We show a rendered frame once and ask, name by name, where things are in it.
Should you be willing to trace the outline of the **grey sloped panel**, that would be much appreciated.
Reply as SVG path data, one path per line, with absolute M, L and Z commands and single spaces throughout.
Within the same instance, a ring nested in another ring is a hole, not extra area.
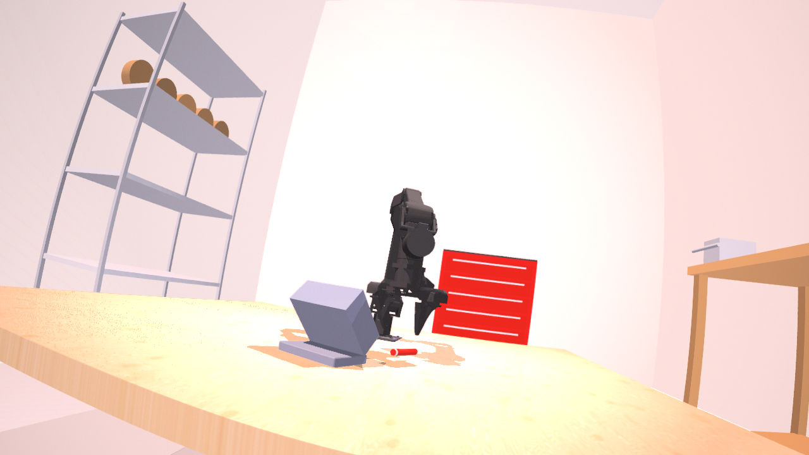
M 363 289 L 306 281 L 290 299 L 309 341 L 279 342 L 281 351 L 331 368 L 366 365 L 380 335 Z

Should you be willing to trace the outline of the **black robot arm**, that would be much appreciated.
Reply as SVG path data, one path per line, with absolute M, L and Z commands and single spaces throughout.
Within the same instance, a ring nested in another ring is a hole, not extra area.
M 435 234 L 437 234 L 437 219 L 434 210 L 424 205 L 422 192 L 416 189 L 403 188 L 401 193 L 394 196 L 389 213 L 391 216 L 393 234 L 392 244 L 388 253 L 385 276 L 381 282 L 390 283 L 395 280 L 397 258 L 410 259 L 423 262 L 423 257 L 431 254 L 435 248 Z M 387 328 L 383 329 L 375 302 L 372 300 L 370 310 L 374 313 L 376 328 L 382 337 L 391 338 L 392 318 L 401 318 L 403 300 L 401 296 L 390 296 L 395 299 L 390 307 Z M 392 317 L 391 317 L 392 316 Z

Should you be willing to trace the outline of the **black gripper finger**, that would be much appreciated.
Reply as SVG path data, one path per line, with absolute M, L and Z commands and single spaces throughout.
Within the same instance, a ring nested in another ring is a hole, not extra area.
M 427 318 L 434 311 L 434 309 L 441 306 L 442 305 L 436 305 L 435 303 L 415 302 L 415 335 L 419 335 L 421 333 L 424 323 L 427 321 Z
M 395 299 L 380 296 L 370 296 L 370 298 L 372 298 L 373 302 L 375 302 L 375 307 L 377 309 L 382 328 L 386 329 L 390 307 Z

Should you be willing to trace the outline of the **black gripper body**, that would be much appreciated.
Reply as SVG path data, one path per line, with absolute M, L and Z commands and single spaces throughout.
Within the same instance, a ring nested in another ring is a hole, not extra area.
M 370 281 L 367 293 L 385 298 L 390 296 L 413 297 L 418 298 L 422 303 L 435 303 L 436 305 L 447 303 L 447 291 L 420 287 L 422 272 L 427 271 L 427 268 L 423 267 L 423 262 L 397 258 L 397 263 L 392 263 L 392 267 L 396 268 L 395 280 L 390 283 Z M 401 291 L 401 289 L 403 290 Z M 412 290 L 412 292 L 408 292 L 408 290 Z

